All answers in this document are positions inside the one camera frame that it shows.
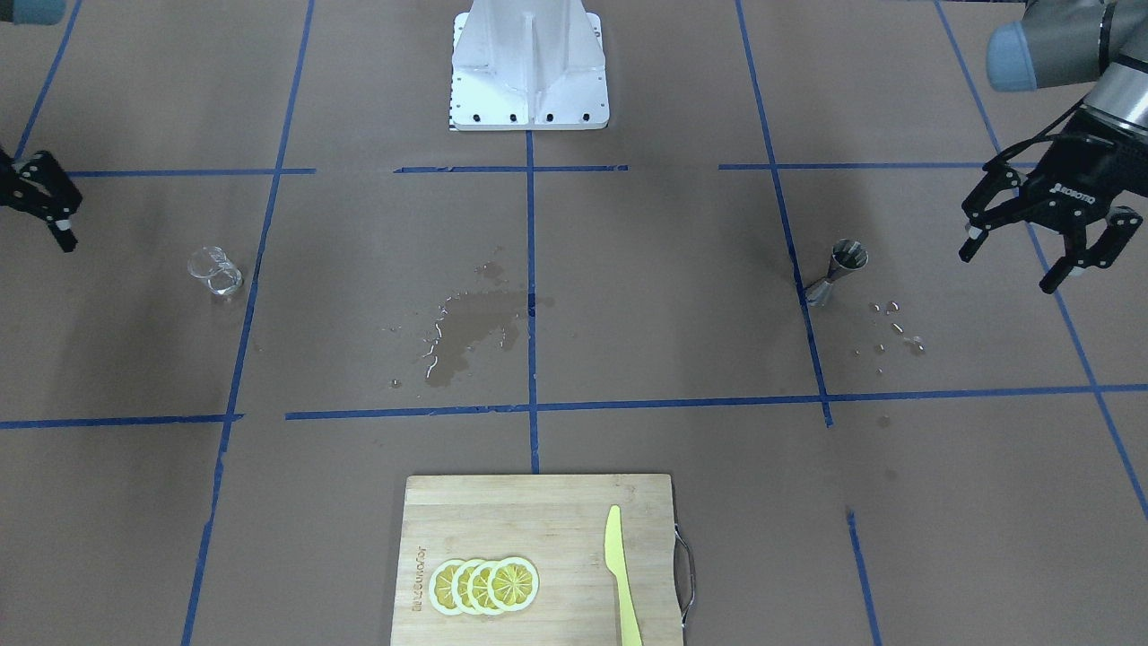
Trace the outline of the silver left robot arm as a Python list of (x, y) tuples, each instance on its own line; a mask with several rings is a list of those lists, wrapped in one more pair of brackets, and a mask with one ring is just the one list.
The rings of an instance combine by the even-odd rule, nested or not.
[(961, 205), (961, 260), (972, 260), (992, 231), (1041, 226), (1065, 246), (1040, 281), (1054, 293), (1066, 277), (1112, 266), (1135, 236), (1145, 218), (1115, 201), (1147, 193), (1145, 16), (1145, 1), (1029, 1), (1019, 21), (988, 38), (992, 89), (1091, 88), (1050, 126), (984, 164)]

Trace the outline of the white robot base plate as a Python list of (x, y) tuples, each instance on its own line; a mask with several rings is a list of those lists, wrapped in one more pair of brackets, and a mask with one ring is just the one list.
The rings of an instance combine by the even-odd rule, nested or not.
[(603, 24), (581, 1), (475, 1), (453, 18), (451, 63), (453, 131), (608, 127)]

